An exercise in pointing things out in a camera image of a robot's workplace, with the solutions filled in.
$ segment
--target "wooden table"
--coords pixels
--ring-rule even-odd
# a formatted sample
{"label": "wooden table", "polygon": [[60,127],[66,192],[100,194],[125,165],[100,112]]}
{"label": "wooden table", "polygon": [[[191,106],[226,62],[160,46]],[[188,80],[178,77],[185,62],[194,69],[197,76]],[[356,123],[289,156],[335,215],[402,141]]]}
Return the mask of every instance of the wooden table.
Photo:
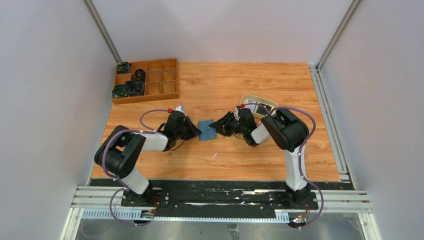
{"label": "wooden table", "polygon": [[[310,113],[317,129],[306,144],[307,176],[313,181],[340,180],[306,63],[181,63],[180,87],[179,99],[113,105],[102,142],[117,125],[142,130],[140,116],[151,109],[183,104],[186,114],[197,126],[198,121],[217,121],[228,111],[234,111],[243,95],[252,94],[275,101],[279,106]],[[307,117],[295,114],[312,129]],[[167,118],[165,112],[154,112],[146,115],[143,122],[157,129]],[[286,178],[283,153],[272,139],[251,147],[244,140],[219,134],[208,141],[193,138],[176,151],[143,152],[136,167],[149,179],[277,181]],[[91,176],[106,175],[95,165]]]}

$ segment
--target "white wall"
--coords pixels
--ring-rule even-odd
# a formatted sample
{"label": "white wall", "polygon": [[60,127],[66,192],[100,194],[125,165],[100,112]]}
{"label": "white wall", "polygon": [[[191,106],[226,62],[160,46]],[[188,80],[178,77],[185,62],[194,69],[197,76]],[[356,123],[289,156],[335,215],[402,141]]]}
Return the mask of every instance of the white wall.
{"label": "white wall", "polygon": [[0,239],[59,239],[90,174],[114,61],[82,1],[0,8]]}
{"label": "white wall", "polygon": [[316,64],[352,0],[94,0],[123,61]]}
{"label": "white wall", "polygon": [[365,0],[324,69],[384,240],[422,239],[424,1]]}

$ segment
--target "blue square object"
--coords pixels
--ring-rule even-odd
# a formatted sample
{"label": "blue square object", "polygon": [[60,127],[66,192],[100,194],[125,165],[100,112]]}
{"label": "blue square object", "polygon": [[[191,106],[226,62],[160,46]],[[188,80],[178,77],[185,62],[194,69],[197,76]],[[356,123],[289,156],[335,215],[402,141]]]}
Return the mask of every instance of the blue square object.
{"label": "blue square object", "polygon": [[207,141],[217,138],[217,132],[215,131],[215,128],[209,127],[209,124],[213,122],[213,119],[198,122],[197,125],[201,131],[201,134],[199,135],[200,141]]}

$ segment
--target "gray floor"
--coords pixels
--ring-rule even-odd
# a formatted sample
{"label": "gray floor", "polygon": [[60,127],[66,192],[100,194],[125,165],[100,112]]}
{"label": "gray floor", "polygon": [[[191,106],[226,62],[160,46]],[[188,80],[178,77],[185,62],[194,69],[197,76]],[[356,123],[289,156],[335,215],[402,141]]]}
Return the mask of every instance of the gray floor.
{"label": "gray floor", "polygon": [[95,235],[107,228],[109,229],[99,237],[86,238],[78,232],[76,239],[365,240],[358,215],[355,213],[323,214],[313,225],[302,231],[289,229],[286,224],[280,223],[153,221],[145,227],[130,227],[120,225],[114,220],[86,220],[83,230],[86,235]]}

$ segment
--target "wooden box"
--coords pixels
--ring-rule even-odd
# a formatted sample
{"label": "wooden box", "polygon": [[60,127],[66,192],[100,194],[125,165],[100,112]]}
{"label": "wooden box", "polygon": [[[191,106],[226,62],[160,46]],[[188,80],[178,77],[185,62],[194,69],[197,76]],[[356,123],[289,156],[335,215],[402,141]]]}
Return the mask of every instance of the wooden box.
{"label": "wooden box", "polygon": [[114,104],[149,102],[180,97],[180,69],[176,58],[130,62],[131,72],[116,74],[115,84],[135,79],[137,69],[145,71],[144,95],[112,98]]}

